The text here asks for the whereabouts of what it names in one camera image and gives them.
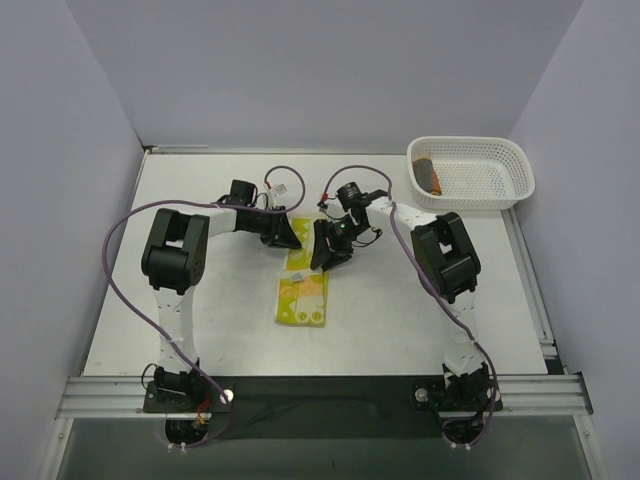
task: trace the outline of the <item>white basket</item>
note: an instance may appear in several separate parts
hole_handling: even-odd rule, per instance
[[[411,162],[433,161],[442,196],[425,192]],[[533,172],[522,149],[504,138],[421,137],[407,149],[416,201],[432,210],[506,210],[535,189]]]

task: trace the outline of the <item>wall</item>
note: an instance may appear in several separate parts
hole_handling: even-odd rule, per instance
[[[616,479],[640,470],[639,24],[637,0],[586,0],[512,134],[537,184],[518,217]]]
[[[511,131],[582,0],[67,0],[145,144]]]
[[[0,477],[36,475],[127,208],[135,133],[62,0],[0,3]]]

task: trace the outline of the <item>purple cable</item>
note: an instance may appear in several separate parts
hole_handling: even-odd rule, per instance
[[[153,327],[160,335],[162,335],[167,340],[167,342],[169,342],[171,347],[175,350],[176,354],[182,359],[182,361],[187,365],[189,365],[191,368],[193,368],[207,382],[209,382],[209,384],[220,394],[222,398],[224,398],[226,404],[229,406],[229,414],[227,417],[227,421],[222,428],[220,428],[218,431],[214,432],[213,434],[206,436],[205,438],[203,438],[198,442],[192,443],[190,445],[186,445],[185,446],[186,448],[194,448],[194,447],[205,445],[210,441],[216,438],[219,438],[221,435],[223,435],[231,425],[232,411],[233,411],[232,402],[229,402],[229,399],[227,398],[227,395],[224,393],[223,388],[213,378],[209,377],[209,375],[207,375],[204,370],[202,370],[198,365],[192,362],[189,359],[189,357],[187,357],[182,352],[182,350],[180,350],[180,348],[176,346],[173,338],[171,338],[171,335],[169,335],[169,332],[167,332],[164,328],[158,325],[158,323],[156,323],[153,319],[151,319],[151,317],[149,317],[144,312],[142,312],[138,307],[136,307],[125,296],[122,290],[120,290],[120,288],[118,287],[118,285],[113,279],[113,272],[109,269],[109,262],[107,259],[107,252],[109,250],[109,241],[111,240],[111,237],[113,236],[115,231],[118,229],[118,227],[120,227],[120,225],[126,222],[129,218],[133,217],[134,215],[144,210],[148,210],[153,207],[159,207],[161,205],[188,205],[190,207],[200,207],[200,208],[228,208],[231,210],[245,210],[249,212],[261,212],[261,213],[268,213],[273,215],[282,215],[283,213],[289,213],[295,210],[296,208],[298,208],[300,204],[302,204],[302,201],[304,200],[304,197],[307,193],[307,187],[304,183],[304,179],[302,178],[302,175],[300,175],[298,171],[294,170],[293,168],[287,165],[277,165],[267,170],[267,173],[265,173],[264,175],[265,183],[267,183],[267,178],[269,177],[269,175],[275,170],[289,170],[290,172],[293,172],[300,180],[300,185],[302,186],[302,193],[300,194],[300,199],[292,207],[289,207],[285,210],[261,210],[258,208],[243,207],[238,205],[225,205],[221,203],[198,203],[198,202],[190,202],[188,200],[159,200],[157,202],[147,203],[145,205],[142,205],[140,207],[137,207],[131,210],[128,214],[126,214],[124,217],[122,217],[120,220],[114,223],[109,229],[109,231],[107,232],[106,236],[104,237],[104,242],[102,244],[102,269],[104,270],[104,274],[107,277],[107,281],[109,282],[109,285],[113,289],[114,293],[118,296],[120,300],[122,300],[122,303],[124,303],[127,307],[129,307],[129,310],[131,310],[133,313],[138,315],[142,320],[144,320],[147,324]]]
[[[473,335],[473,333],[471,332],[469,327],[467,327],[464,323],[462,323],[460,320],[458,320],[458,318],[455,316],[455,314],[449,308],[449,305],[447,305],[447,303],[442,299],[442,297],[440,297],[440,295],[438,295],[438,292],[436,291],[435,287],[433,286],[433,284],[431,283],[429,278],[425,275],[425,273],[422,271],[422,268],[420,268],[420,265],[418,264],[418,262],[416,261],[413,253],[409,249],[409,246],[407,245],[407,243],[402,238],[400,230],[398,229],[398,224],[396,223],[395,215],[396,215],[396,211],[398,209],[398,205],[396,204],[396,202],[393,200],[393,197],[391,196],[391,188],[393,187],[393,182],[391,181],[391,177],[389,177],[389,175],[384,173],[382,170],[379,170],[379,169],[374,168],[374,167],[369,167],[368,165],[349,165],[347,167],[342,167],[342,168],[336,170],[334,172],[334,174],[331,175],[331,177],[329,177],[329,180],[327,181],[327,184],[324,187],[323,195],[326,194],[329,191],[329,186],[331,185],[331,182],[333,181],[333,179],[339,173],[344,172],[345,170],[353,169],[353,168],[369,170],[371,172],[378,173],[379,175],[384,177],[384,179],[387,181],[387,183],[389,185],[389,188],[387,189],[387,196],[389,197],[389,200],[391,201],[391,215],[390,215],[391,229],[393,230],[393,233],[395,234],[396,238],[398,239],[398,242],[400,243],[400,246],[402,247],[402,250],[404,250],[404,253],[406,254],[406,256],[409,259],[409,261],[411,262],[411,265],[413,266],[413,268],[418,273],[418,277],[420,277],[420,281],[424,285],[425,290],[427,291],[427,293],[429,293],[429,295],[431,295],[435,299],[435,301],[438,303],[438,305],[440,306],[442,311],[445,313],[445,315],[447,315],[447,317],[449,317],[451,319],[451,321],[453,323],[455,323],[458,327],[460,327],[462,330],[464,330],[464,332],[467,334],[467,337],[469,338],[471,343],[473,343],[473,345],[478,349],[478,351],[482,354],[482,356],[487,360],[487,363],[489,364],[489,369],[491,370],[491,375],[493,376],[493,388],[491,389],[491,397],[490,397],[490,401],[489,401],[489,412],[487,413],[487,419],[485,420],[484,426],[483,426],[482,430],[480,431],[480,433],[471,442],[469,442],[468,444],[458,444],[457,442],[454,442],[450,438],[448,438],[446,436],[446,434],[443,432],[444,438],[447,441],[451,442],[451,444],[453,446],[455,446],[455,447],[466,447],[466,445],[468,445],[469,448],[474,447],[480,442],[480,440],[482,440],[482,438],[486,435],[486,432],[489,430],[489,426],[491,425],[491,422],[493,420],[493,414],[494,414],[495,408],[496,408],[496,396],[497,396],[497,391],[498,391],[497,378],[498,377],[497,377],[497,374],[496,374],[496,368],[495,368],[495,366],[493,364],[493,361],[491,360],[491,357],[489,357],[489,354],[487,353],[487,351],[482,347],[482,345],[480,345],[478,340],[476,340],[475,336]],[[442,423],[442,426],[446,427],[447,425],[449,425],[451,423],[460,422],[460,421],[464,421],[464,420],[466,420],[466,419],[457,419],[457,418],[448,419],[448,420],[445,420]]]

